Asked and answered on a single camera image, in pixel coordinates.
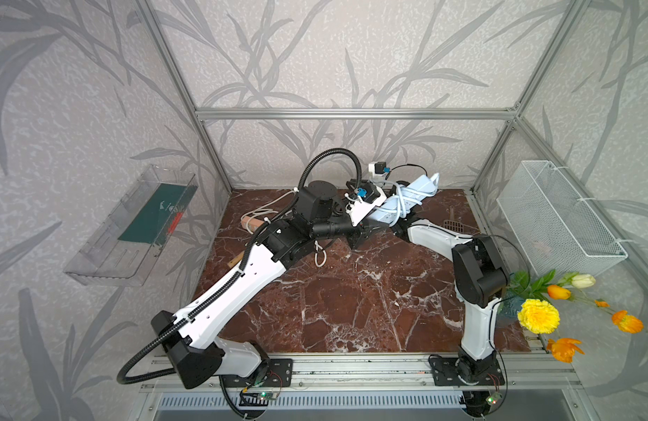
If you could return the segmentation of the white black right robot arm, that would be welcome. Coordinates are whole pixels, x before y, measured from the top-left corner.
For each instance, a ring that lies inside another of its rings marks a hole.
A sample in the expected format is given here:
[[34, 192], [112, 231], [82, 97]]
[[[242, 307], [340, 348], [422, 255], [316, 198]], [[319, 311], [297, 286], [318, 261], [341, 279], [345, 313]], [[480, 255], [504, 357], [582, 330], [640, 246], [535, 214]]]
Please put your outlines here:
[[406, 242], [425, 247], [453, 264], [455, 292], [465, 305], [464, 336], [456, 357], [428, 358], [437, 386], [501, 385], [494, 344], [497, 307], [509, 284], [508, 270], [492, 237], [467, 235], [426, 219], [399, 222], [392, 231]]

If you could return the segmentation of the light blue power strip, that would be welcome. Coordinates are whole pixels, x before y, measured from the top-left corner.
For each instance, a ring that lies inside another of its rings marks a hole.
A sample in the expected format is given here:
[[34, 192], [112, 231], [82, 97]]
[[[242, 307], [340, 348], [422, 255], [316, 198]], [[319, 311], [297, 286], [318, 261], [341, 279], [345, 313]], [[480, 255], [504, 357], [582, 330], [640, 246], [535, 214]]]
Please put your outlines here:
[[437, 193], [439, 180], [440, 174], [434, 173], [431, 177], [421, 175], [408, 186], [401, 186], [397, 182], [389, 181], [373, 182], [380, 188], [392, 185], [396, 188], [396, 192], [371, 212], [367, 218], [394, 226], [400, 219], [404, 219], [415, 205], [422, 205], [424, 199], [432, 198]]

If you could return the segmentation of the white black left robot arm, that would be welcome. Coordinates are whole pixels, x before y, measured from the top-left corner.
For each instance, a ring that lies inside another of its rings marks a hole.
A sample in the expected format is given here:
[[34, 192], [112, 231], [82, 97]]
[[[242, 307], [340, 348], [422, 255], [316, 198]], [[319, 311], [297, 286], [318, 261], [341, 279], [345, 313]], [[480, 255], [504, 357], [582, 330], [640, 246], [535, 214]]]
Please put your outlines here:
[[252, 235], [243, 259], [211, 289], [176, 313], [152, 320], [164, 350], [186, 389], [212, 376], [234, 375], [262, 382], [270, 359], [259, 345], [219, 338], [227, 322], [272, 281], [313, 253], [319, 239], [355, 241], [370, 228], [367, 216], [386, 200], [382, 189], [364, 182], [339, 201], [336, 187], [323, 181], [296, 189], [292, 202]]

